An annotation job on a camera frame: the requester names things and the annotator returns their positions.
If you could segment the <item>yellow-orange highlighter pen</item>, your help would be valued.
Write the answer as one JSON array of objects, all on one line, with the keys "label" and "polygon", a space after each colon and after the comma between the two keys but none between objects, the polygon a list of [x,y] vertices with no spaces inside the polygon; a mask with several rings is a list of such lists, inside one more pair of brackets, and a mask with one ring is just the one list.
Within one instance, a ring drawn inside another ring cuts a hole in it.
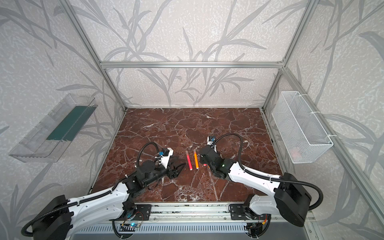
[{"label": "yellow-orange highlighter pen", "polygon": [[195,160],[195,166],[196,166],[196,169],[198,170],[200,167],[199,167],[199,161],[198,161],[198,155],[197,155],[197,150],[194,149],[194,160]]}]

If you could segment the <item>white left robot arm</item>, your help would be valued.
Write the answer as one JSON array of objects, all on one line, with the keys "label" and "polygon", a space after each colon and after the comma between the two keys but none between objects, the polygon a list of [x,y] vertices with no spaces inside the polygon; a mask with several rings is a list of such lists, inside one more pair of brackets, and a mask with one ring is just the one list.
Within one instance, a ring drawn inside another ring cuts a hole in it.
[{"label": "white left robot arm", "polygon": [[57,196],[22,228],[21,233],[35,240],[64,240],[94,224],[130,218],[136,212],[134,198],[164,177],[178,177],[184,167],[185,164],[164,167],[146,161],[111,188],[72,199]]}]

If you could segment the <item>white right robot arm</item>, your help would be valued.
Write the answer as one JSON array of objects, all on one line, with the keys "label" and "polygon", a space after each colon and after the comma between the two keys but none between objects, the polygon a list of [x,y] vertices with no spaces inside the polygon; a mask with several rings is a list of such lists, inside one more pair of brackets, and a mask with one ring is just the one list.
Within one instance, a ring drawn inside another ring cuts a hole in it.
[{"label": "white right robot arm", "polygon": [[200,162],[208,165],[215,177],[266,194],[264,197],[252,195],[247,198],[244,209],[249,218],[279,214],[297,227],[304,226],[312,197],[303,185],[297,184],[293,175],[270,175],[247,167],[241,168],[238,161],[223,159],[211,146],[203,147],[199,154]]}]

